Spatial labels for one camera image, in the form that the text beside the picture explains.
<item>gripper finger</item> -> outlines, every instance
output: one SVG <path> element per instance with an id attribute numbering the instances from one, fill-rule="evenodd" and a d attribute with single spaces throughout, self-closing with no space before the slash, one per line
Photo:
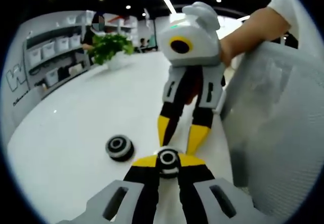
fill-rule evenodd
<path id="1" fill-rule="evenodd" d="M 132 224 L 153 224 L 158 203 L 159 169 L 157 156 L 140 158 L 135 161 L 124 181 L 143 184 L 138 198 Z"/>
<path id="2" fill-rule="evenodd" d="M 180 188 L 180 202 L 187 223 L 208 224 L 207 215 L 194 186 L 196 182 L 214 179 L 205 162 L 195 156 L 179 153 L 180 168 L 178 184 Z"/>

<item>person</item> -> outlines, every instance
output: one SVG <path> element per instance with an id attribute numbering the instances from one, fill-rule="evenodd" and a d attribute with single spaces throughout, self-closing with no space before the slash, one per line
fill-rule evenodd
<path id="1" fill-rule="evenodd" d="M 298 40 L 298 49 L 315 56 L 324 65 L 324 44 L 311 17 L 299 0 L 271 0 L 255 11 L 241 27 L 220 40 L 221 60 L 229 67 L 237 55 L 253 50 L 264 41 L 272 41 L 289 31 Z M 200 86 L 192 88 L 186 104 L 191 104 Z"/>
<path id="2" fill-rule="evenodd" d="M 101 13 L 95 13 L 90 29 L 87 29 L 85 37 L 82 41 L 82 48 L 87 51 L 93 49 L 93 37 L 96 33 L 102 32 L 104 29 L 105 20 Z M 93 65 L 93 56 L 89 54 L 90 65 Z"/>
<path id="3" fill-rule="evenodd" d="M 141 38 L 140 39 L 140 42 L 141 42 L 140 48 L 145 48 L 146 47 L 146 45 L 145 45 L 145 39 L 144 38 Z"/>

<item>green plant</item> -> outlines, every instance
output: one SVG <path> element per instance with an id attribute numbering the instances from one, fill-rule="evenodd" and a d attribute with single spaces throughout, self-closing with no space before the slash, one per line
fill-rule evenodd
<path id="1" fill-rule="evenodd" d="M 93 46 L 91 54 L 95 57 L 95 63 L 103 65 L 116 55 L 117 52 L 124 51 L 126 54 L 132 54 L 134 47 L 131 41 L 119 34 L 107 34 L 105 36 L 95 35 L 93 37 Z"/>

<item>plastic container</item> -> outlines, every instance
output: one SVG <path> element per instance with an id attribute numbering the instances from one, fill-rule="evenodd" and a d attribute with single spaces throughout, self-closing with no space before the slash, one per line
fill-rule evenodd
<path id="1" fill-rule="evenodd" d="M 48 87 L 51 87 L 59 82 L 59 74 L 57 73 L 58 68 L 55 68 L 45 75 L 45 81 Z"/>
<path id="2" fill-rule="evenodd" d="M 81 36 L 80 35 L 74 35 L 70 37 L 70 47 L 76 48 L 81 46 Z"/>
<path id="3" fill-rule="evenodd" d="M 76 23 L 76 15 L 69 15 L 66 17 L 66 23 L 68 25 L 74 25 Z"/>
<path id="4" fill-rule="evenodd" d="M 69 68 L 69 74 L 72 76 L 74 74 L 80 73 L 83 70 L 82 64 L 77 64 Z"/>
<path id="5" fill-rule="evenodd" d="M 43 58 L 50 58 L 55 55 L 55 42 L 48 43 L 42 47 Z"/>
<path id="6" fill-rule="evenodd" d="M 69 38 L 59 38 L 56 40 L 57 51 L 63 52 L 69 49 Z"/>
<path id="7" fill-rule="evenodd" d="M 86 11 L 86 24 L 87 25 L 91 25 L 94 15 L 95 15 L 94 11 L 90 11 L 90 10 Z"/>
<path id="8" fill-rule="evenodd" d="M 125 20 L 124 19 L 118 19 L 118 25 L 119 26 L 124 26 L 125 25 Z"/>
<path id="9" fill-rule="evenodd" d="M 29 52 L 30 67 L 38 65 L 42 60 L 41 48 L 34 49 Z"/>

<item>yellow lens ring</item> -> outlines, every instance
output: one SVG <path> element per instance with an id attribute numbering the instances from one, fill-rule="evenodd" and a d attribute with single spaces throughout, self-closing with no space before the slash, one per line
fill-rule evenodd
<path id="1" fill-rule="evenodd" d="M 188 38 L 185 38 L 183 36 L 174 36 L 174 37 L 172 37 L 170 39 L 170 41 L 169 41 L 170 47 L 172 46 L 172 42 L 176 42 L 176 41 L 184 42 L 189 47 L 189 50 L 187 52 L 190 52 L 192 50 L 192 48 L 193 48 L 192 42 Z"/>

